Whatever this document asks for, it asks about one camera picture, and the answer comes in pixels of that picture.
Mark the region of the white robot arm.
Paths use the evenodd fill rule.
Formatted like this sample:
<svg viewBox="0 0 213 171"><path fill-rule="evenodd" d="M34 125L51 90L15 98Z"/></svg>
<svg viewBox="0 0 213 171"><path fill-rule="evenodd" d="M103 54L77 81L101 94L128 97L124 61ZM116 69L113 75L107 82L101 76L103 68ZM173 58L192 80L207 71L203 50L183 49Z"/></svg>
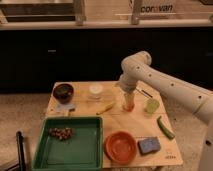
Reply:
<svg viewBox="0 0 213 171"><path fill-rule="evenodd" d="M213 91L196 86L150 67L152 58L146 51L124 58L118 85L130 94L139 81L175 99L207 126L198 171L213 171Z"/></svg>

